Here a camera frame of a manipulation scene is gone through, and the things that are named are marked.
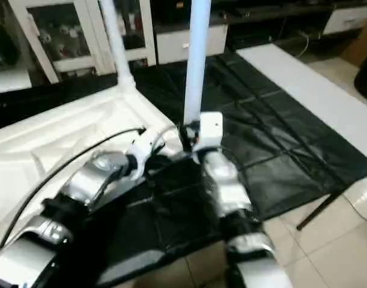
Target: black cloth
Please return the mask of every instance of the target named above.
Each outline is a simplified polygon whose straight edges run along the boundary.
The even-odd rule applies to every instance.
[[[137,88],[176,123],[185,75],[185,62],[135,71]],[[202,109],[223,113],[222,144],[243,163],[262,220],[367,176],[364,155],[236,54],[207,59]],[[109,287],[214,243],[221,237],[207,197],[199,166],[173,164],[91,217],[90,240],[77,245],[75,259],[89,245],[103,247],[93,256],[100,266],[91,282]]]
[[[0,93],[0,128],[116,84],[117,76],[109,74]]]

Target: cabinet door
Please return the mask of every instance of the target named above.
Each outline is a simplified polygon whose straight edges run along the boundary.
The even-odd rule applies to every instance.
[[[98,0],[86,1],[106,67],[115,71],[100,3]],[[149,65],[154,65],[156,57],[150,0],[114,0],[114,5],[127,59],[146,58]]]
[[[85,0],[12,2],[60,78],[106,72]]]

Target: glass cabinet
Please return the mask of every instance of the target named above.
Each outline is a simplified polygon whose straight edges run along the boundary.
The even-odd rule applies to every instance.
[[[51,83],[115,72],[98,0],[9,2]],[[145,58],[148,65],[154,65],[149,0],[114,0],[114,3],[128,60]]]

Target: white cabinet frame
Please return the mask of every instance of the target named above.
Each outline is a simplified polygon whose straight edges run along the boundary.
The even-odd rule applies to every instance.
[[[98,41],[96,39],[93,23],[87,8],[86,0],[9,0],[10,5],[17,17],[17,20],[22,27],[34,53],[37,55],[40,65],[47,78],[51,83],[59,82],[57,72],[74,71],[78,69],[94,67],[98,75],[107,73],[106,66],[103,62],[102,54]],[[43,49],[43,46],[38,39],[39,31],[34,22],[34,19],[28,12],[28,8],[44,7],[58,4],[73,4],[80,25],[83,30],[84,37],[89,48],[90,55],[80,58],[63,59],[50,62]]]
[[[111,54],[108,35],[105,30],[105,24],[103,23],[103,16],[99,8],[98,0],[86,0],[86,2],[106,68],[111,73],[115,72],[114,59]],[[141,9],[145,47],[126,50],[126,57],[128,61],[147,59],[148,65],[152,66],[156,65],[156,55],[150,0],[139,0],[139,5]]]

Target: black table leg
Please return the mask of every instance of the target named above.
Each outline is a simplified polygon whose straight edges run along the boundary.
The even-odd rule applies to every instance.
[[[324,202],[322,202],[313,212],[310,213],[298,226],[297,230],[301,231],[307,224],[309,224],[316,216],[324,211],[331,203],[333,203],[341,193],[331,194]]]

